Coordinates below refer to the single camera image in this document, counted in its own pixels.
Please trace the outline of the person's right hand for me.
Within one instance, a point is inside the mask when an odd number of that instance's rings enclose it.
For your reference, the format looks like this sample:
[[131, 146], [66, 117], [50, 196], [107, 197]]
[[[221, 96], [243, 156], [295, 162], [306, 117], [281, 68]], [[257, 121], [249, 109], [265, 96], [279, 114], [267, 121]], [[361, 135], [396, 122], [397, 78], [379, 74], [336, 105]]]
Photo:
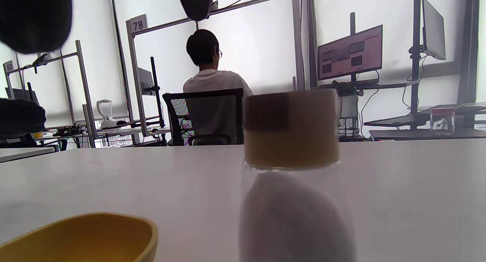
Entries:
[[[15, 52], [52, 52], [66, 42], [72, 27], [72, 0], [0, 0], [0, 39]], [[44, 130], [45, 110], [22, 99], [1, 99], [2, 139]]]

